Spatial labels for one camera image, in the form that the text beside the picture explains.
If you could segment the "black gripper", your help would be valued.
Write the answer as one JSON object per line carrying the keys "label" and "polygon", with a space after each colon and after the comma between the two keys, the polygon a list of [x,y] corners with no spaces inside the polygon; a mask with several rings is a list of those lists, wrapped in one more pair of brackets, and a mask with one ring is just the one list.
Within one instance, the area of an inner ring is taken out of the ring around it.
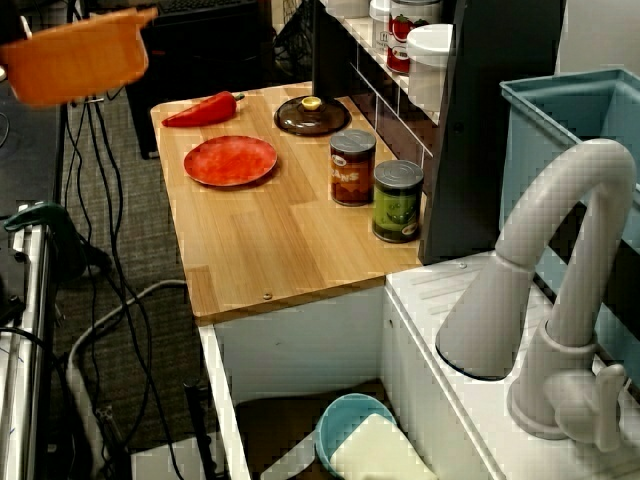
{"label": "black gripper", "polygon": [[13,0],[0,0],[0,43],[9,44],[24,39],[24,27]]}

